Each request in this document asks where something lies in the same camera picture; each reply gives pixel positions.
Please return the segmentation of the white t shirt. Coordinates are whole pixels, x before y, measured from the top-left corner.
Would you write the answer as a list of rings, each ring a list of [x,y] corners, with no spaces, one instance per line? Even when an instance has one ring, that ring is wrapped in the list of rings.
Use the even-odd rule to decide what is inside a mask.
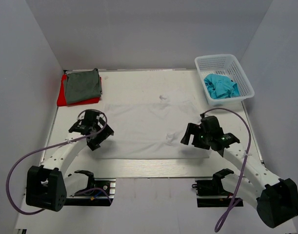
[[[211,151],[181,144],[188,123],[200,123],[191,95],[174,90],[159,102],[106,104],[114,135],[93,152],[100,159],[208,158]]]

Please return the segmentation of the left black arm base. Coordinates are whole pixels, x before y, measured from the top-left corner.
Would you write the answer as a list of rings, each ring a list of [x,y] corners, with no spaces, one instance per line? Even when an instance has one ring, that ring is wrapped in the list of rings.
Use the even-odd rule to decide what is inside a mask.
[[[109,207],[116,189],[116,180],[96,178],[86,170],[77,170],[64,178],[67,197],[65,206]]]

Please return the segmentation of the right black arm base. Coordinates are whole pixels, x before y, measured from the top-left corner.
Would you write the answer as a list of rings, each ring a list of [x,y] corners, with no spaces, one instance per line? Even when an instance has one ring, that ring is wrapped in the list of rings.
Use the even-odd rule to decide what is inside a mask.
[[[221,180],[233,174],[230,169],[222,169],[214,173],[211,179],[196,180],[191,187],[197,194],[197,207],[227,208],[233,194],[223,189]]]

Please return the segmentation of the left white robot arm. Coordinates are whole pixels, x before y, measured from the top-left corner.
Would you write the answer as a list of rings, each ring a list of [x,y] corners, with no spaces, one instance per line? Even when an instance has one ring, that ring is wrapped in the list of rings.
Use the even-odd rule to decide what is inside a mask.
[[[96,187],[92,172],[76,170],[67,173],[67,170],[84,148],[93,152],[113,134],[103,112],[94,109],[82,111],[68,130],[65,142],[40,166],[28,170],[26,204],[58,212],[69,196],[89,195],[96,190],[105,193],[103,188]]]

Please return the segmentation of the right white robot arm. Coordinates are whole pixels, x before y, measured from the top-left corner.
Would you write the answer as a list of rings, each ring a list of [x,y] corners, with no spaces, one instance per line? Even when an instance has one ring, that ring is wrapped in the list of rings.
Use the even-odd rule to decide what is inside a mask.
[[[192,187],[199,196],[236,195],[236,202],[250,204],[270,228],[298,216],[296,183],[280,178],[249,156],[236,136],[223,132],[215,116],[202,118],[200,124],[188,123],[181,143],[211,149],[240,171],[237,175],[231,169],[222,169],[211,180],[196,181]]]

